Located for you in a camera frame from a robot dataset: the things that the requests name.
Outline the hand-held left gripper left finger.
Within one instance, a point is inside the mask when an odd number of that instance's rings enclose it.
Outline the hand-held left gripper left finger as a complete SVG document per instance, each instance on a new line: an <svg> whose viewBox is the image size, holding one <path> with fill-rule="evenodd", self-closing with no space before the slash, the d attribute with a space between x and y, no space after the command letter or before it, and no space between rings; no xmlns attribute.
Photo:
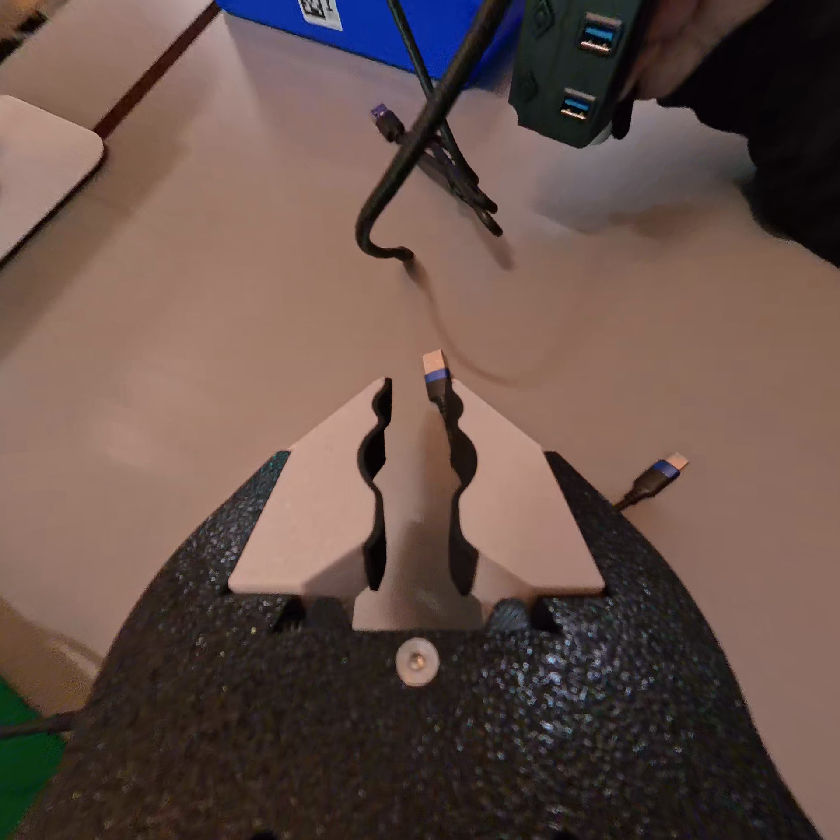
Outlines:
<svg viewBox="0 0 840 840"><path fill-rule="evenodd" d="M291 447L228 578L232 592L355 599L379 590L387 547L375 478L392 396L391 378L373 381Z"/></svg>

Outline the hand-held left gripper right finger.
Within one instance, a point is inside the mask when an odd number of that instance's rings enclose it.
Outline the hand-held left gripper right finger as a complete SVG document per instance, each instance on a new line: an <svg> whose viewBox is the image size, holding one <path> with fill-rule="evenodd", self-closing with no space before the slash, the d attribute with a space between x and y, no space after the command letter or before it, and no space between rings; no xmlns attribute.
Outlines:
<svg viewBox="0 0 840 840"><path fill-rule="evenodd" d="M602 595L605 582L540 444L453 381L463 407L457 429L476 451L476 472L458 498L460 534L476 570L458 572L483 613L515 599Z"/></svg>

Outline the black usb hub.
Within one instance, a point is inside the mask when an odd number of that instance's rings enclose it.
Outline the black usb hub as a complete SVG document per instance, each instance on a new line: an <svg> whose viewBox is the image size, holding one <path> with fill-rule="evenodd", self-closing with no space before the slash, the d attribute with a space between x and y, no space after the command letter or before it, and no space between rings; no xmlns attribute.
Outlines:
<svg viewBox="0 0 840 840"><path fill-rule="evenodd" d="M583 149L607 124L628 134L633 96L623 91L655 1L527 1L509 103L518 125Z"/></svg>

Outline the person's right forearm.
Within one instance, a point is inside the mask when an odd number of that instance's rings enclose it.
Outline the person's right forearm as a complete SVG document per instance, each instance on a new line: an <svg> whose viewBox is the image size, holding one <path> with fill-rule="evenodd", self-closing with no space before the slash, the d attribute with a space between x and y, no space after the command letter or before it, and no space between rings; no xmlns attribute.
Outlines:
<svg viewBox="0 0 840 840"><path fill-rule="evenodd" d="M657 101L745 138L756 217L839 265L838 1L770 2Z"/></svg>

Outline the person's right hand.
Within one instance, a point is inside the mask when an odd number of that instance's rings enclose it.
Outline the person's right hand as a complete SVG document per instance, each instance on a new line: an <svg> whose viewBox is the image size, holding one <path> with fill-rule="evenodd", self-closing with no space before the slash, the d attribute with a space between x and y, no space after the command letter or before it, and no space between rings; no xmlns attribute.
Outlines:
<svg viewBox="0 0 840 840"><path fill-rule="evenodd" d="M625 85L635 99L662 98L768 1L657 1Z"/></svg>

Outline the blue box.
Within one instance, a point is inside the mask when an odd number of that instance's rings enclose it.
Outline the blue box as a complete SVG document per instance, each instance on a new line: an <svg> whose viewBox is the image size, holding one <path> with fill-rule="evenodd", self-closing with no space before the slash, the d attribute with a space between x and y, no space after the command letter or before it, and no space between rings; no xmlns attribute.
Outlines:
<svg viewBox="0 0 840 840"><path fill-rule="evenodd" d="M224 1L226 13L253 23L414 73L386 1ZM401 1L430 77L445 73L481 6L478 1ZM490 46L466 85L491 89L515 51L525 3L511 2Z"/></svg>

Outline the document stand with white base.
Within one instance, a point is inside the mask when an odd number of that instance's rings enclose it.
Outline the document stand with white base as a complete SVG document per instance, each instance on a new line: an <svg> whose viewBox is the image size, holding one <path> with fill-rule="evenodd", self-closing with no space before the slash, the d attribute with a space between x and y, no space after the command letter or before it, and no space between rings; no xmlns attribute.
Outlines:
<svg viewBox="0 0 840 840"><path fill-rule="evenodd" d="M106 159L95 132L1 96L1 261L90 179Z"/></svg>

